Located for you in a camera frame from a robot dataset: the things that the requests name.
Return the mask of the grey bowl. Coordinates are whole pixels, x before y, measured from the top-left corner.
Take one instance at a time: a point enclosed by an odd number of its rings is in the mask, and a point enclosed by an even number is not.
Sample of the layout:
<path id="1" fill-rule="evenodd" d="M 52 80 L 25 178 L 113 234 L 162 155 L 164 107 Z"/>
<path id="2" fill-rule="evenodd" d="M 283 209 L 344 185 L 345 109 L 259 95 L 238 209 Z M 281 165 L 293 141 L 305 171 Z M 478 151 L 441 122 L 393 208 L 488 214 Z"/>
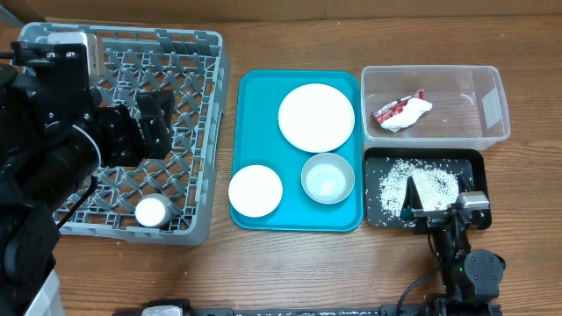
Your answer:
<path id="1" fill-rule="evenodd" d="M 315 202 L 337 204 L 354 189 L 355 173 L 349 162 L 338 154 L 316 154 L 304 164 L 301 184 Z"/>

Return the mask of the white rice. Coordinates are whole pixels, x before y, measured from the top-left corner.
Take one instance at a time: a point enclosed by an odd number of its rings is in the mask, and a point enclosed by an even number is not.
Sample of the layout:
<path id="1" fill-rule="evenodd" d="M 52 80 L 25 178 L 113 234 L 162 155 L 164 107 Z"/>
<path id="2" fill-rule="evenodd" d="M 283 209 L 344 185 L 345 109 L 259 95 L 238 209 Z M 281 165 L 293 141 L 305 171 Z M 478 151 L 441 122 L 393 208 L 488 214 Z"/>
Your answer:
<path id="1" fill-rule="evenodd" d="M 365 161 L 367 222 L 376 227 L 406 228 L 400 220 L 407 179 L 412 177 L 426 211 L 441 211 L 457 200 L 457 175 L 436 160 L 370 157 Z"/>

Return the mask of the white paper cup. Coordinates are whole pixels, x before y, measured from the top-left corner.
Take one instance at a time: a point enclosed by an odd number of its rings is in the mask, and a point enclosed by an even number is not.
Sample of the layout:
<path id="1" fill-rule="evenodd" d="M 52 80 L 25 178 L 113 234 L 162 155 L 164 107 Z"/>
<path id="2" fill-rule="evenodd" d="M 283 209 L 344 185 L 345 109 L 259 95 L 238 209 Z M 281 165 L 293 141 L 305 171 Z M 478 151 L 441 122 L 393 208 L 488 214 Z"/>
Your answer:
<path id="1" fill-rule="evenodd" d="M 169 208 L 170 203 L 169 198 L 161 193 L 148 194 L 135 206 L 134 216 L 142 226 L 162 226 L 172 219 L 173 212 Z"/>

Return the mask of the red snack wrapper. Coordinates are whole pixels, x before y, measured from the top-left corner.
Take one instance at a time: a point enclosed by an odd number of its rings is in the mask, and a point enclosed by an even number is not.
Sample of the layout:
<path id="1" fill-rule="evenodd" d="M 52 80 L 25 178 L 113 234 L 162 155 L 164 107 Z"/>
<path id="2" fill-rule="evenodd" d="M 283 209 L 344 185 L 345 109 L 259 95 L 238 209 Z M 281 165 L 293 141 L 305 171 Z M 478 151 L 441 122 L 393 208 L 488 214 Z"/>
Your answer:
<path id="1" fill-rule="evenodd" d="M 420 98 L 423 99 L 424 90 L 417 90 L 413 94 L 410 94 L 406 97 L 402 97 L 392 101 L 389 104 L 383 106 L 380 110 L 374 111 L 371 114 L 371 118 L 377 121 L 379 124 L 383 124 L 386 120 L 399 114 L 403 111 L 403 107 L 407 104 L 407 102 L 412 98 Z"/>

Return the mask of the white tissue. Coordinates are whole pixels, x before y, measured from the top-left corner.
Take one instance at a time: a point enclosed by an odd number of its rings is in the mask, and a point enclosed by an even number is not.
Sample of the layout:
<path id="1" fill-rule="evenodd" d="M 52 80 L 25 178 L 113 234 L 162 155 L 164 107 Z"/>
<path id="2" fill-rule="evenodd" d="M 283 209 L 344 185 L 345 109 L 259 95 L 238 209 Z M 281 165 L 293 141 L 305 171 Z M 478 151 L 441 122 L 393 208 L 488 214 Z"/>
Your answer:
<path id="1" fill-rule="evenodd" d="M 380 125 L 393 133 L 413 125 L 424 113 L 430 111 L 433 104 L 423 99 L 413 97 L 407 100 L 390 118 L 386 118 Z"/>

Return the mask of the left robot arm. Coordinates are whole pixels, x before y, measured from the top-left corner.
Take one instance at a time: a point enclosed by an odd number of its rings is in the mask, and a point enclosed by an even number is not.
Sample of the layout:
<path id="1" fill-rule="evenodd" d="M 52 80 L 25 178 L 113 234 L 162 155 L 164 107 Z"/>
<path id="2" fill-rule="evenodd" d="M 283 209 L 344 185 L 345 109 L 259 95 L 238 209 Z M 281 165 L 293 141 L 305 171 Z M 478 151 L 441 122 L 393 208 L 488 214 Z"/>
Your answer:
<path id="1" fill-rule="evenodd" d="M 22 315 L 54 269 L 54 212 L 101 167 L 166 157 L 175 97 L 140 93 L 138 118 L 104 102 L 82 44 L 15 41 L 1 59 L 1 312 Z"/>

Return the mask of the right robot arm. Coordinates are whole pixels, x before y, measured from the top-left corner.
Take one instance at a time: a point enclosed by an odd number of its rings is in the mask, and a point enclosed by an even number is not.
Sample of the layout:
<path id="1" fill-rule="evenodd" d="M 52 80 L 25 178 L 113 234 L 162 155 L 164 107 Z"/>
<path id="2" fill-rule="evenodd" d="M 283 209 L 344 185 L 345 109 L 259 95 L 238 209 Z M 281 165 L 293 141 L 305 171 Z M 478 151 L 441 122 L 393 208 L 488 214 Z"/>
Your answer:
<path id="1" fill-rule="evenodd" d="M 428 237 L 429 248 L 438 267 L 414 281 L 400 296 L 395 313 L 418 284 L 439 273 L 443 294 L 430 295 L 417 308 L 420 315 L 500 315 L 492 305 L 500 295 L 505 260 L 488 250 L 473 250 L 468 231 L 490 226 L 490 203 L 486 193 L 476 190 L 463 175 L 458 176 L 457 201 L 441 211 L 422 208 L 414 179 L 407 179 L 406 195 L 400 213 L 403 221 L 414 223 L 414 233 Z"/>

